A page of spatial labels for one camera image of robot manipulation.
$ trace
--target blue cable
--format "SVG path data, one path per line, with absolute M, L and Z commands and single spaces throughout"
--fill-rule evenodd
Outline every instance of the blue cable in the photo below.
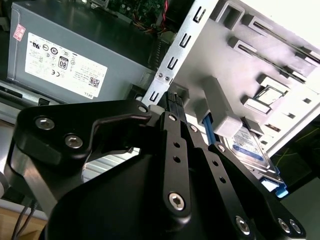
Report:
M 214 129 L 212 128 L 212 121 L 209 114 L 203 119 L 202 123 L 205 128 L 205 133 L 208 138 L 209 145 L 215 144 L 217 140 L 214 134 Z

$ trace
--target red wire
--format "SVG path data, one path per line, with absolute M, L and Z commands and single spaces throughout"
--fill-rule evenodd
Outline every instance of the red wire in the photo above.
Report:
M 162 18 L 163 18 L 162 23 L 164 23 L 166 21 L 166 19 L 167 19 L 166 18 L 167 11 L 168 11 L 168 0 L 165 0 L 164 1 L 163 14 L 162 14 Z

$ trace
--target power supply label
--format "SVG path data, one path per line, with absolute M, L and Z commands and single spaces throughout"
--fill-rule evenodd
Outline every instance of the power supply label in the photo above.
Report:
M 93 99 L 99 96 L 108 68 L 29 32 L 24 70 Z

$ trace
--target blue label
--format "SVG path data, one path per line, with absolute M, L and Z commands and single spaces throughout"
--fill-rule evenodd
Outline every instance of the blue label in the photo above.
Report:
M 254 152 L 245 150 L 244 148 L 241 148 L 241 147 L 239 147 L 239 146 L 237 146 L 237 145 L 233 145 L 233 148 L 234 148 L 235 150 L 237 150 L 238 152 L 240 152 L 240 153 L 243 153 L 243 154 L 245 154 L 245 155 L 248 155 L 248 156 L 250 156 L 250 157 L 253 157 L 253 158 L 255 158 L 255 159 L 258 159 L 259 161 L 264 162 L 263 157 L 260 156 L 260 155 L 258 155 L 258 154 L 256 154 L 256 153 L 254 153 Z

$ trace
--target white label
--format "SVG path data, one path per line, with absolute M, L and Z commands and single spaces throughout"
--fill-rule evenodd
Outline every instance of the white label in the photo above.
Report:
M 261 157 L 261 152 L 255 140 L 252 138 L 250 132 L 245 127 L 242 127 L 232 138 L 233 144 L 243 148 L 251 153 L 257 154 Z
M 24 70 L 93 99 L 99 96 L 108 68 L 29 32 Z

